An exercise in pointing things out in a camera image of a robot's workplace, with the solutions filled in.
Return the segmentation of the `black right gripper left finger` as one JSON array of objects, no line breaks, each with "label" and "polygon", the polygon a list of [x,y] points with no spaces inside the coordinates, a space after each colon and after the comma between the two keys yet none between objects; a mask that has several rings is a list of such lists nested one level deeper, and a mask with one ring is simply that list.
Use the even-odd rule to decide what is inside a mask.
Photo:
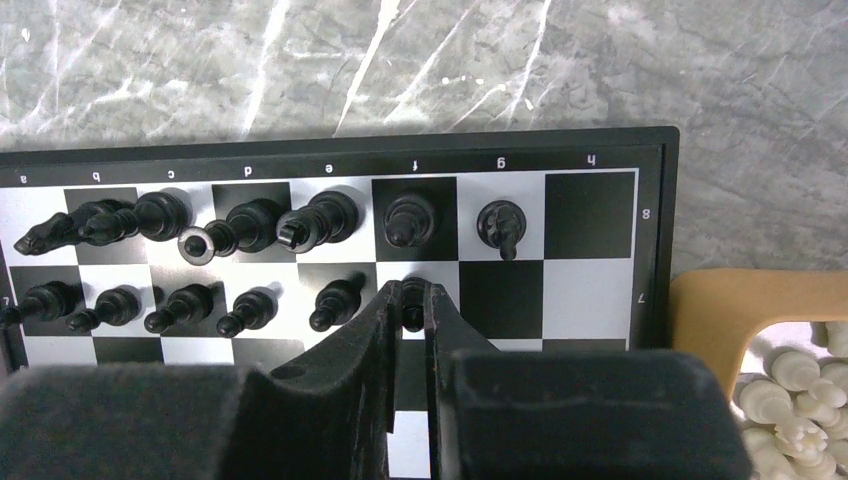
[{"label": "black right gripper left finger", "polygon": [[385,479],[401,285],[263,372],[31,367],[1,391],[5,479]]}]

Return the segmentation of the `black chess piece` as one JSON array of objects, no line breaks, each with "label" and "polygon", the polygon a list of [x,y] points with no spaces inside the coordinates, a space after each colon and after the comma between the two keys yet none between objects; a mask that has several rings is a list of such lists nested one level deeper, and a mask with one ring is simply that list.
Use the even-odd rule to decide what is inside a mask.
[{"label": "black chess piece", "polygon": [[22,255],[35,256],[64,246],[83,242],[79,229],[93,216],[114,213],[128,208],[130,203],[117,199],[102,199],[83,203],[70,213],[57,212],[43,223],[31,227],[17,240],[13,248]]}]

